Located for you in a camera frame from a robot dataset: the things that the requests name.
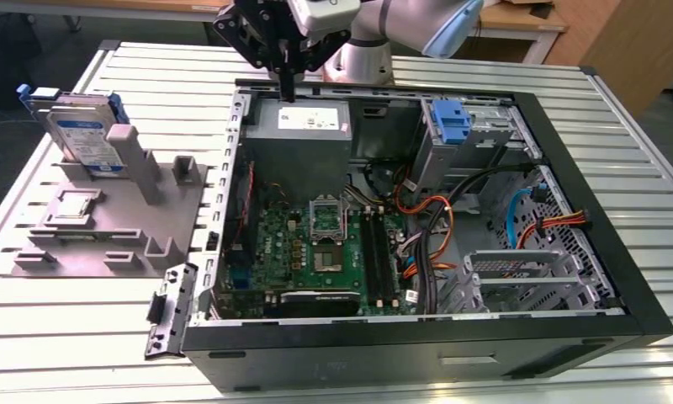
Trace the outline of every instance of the white label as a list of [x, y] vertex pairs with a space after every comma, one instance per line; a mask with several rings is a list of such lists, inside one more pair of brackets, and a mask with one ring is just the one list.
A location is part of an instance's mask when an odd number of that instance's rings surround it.
[[338, 130], [338, 111], [336, 108], [280, 109], [280, 129]]
[[122, 171], [124, 164], [117, 150], [105, 140], [106, 130], [102, 123], [82, 120], [58, 120], [69, 150], [81, 165], [97, 176], [113, 177]]
[[404, 300], [408, 301], [409, 303], [417, 303], [418, 302], [418, 292], [416, 290], [406, 290], [406, 295], [404, 296]]

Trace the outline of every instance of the side panel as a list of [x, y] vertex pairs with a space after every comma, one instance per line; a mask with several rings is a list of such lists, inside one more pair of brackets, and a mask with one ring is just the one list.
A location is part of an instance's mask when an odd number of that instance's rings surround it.
[[220, 391], [402, 385], [540, 377], [601, 355], [618, 342], [580, 338], [362, 347], [194, 351], [188, 357]]

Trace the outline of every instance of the red wire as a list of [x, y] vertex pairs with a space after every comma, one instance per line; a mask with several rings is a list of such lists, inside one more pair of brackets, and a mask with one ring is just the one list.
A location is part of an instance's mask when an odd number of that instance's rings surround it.
[[[548, 229], [549, 227], [553, 227], [553, 226], [582, 225], [584, 223], [585, 223], [584, 218], [576, 217], [576, 218], [569, 219], [566, 221], [546, 222], [542, 224], [542, 228]], [[526, 227], [526, 230], [524, 230], [521, 237], [518, 238], [518, 242], [516, 243], [516, 249], [524, 248], [524, 245], [526, 244], [526, 240], [530, 237], [534, 230], [536, 230], [536, 224], [532, 224]]]

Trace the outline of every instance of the metal table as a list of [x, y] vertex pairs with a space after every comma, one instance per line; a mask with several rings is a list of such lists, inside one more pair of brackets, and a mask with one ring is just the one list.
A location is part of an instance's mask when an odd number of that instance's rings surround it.
[[[396, 57], [398, 84], [534, 93], [624, 243], [673, 319], [673, 168], [598, 77], [577, 68]], [[144, 147], [158, 161], [189, 153], [210, 165], [216, 200], [237, 77], [262, 77], [229, 49], [122, 43], [98, 50], [78, 92], [122, 96]], [[185, 401], [221, 395], [186, 360], [146, 363], [146, 303], [156, 279], [13, 279], [26, 228], [38, 222], [61, 170], [49, 136], [0, 206], [0, 402]], [[206, 218], [201, 210], [197, 224]], [[194, 229], [194, 245], [204, 243]], [[673, 337], [612, 353], [550, 380], [397, 385], [228, 396], [233, 401], [673, 402]]]

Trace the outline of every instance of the black plastic clip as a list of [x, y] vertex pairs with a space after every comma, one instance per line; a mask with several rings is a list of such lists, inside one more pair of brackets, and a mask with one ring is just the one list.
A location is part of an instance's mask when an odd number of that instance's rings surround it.
[[540, 238], [546, 238], [546, 231], [542, 229], [542, 217], [536, 218], [536, 234]]
[[157, 295], [154, 293], [152, 295], [152, 301], [149, 303], [149, 311], [146, 313], [146, 321], [149, 321], [150, 324], [161, 323], [161, 317], [165, 314], [165, 303], [166, 303], [166, 296]]

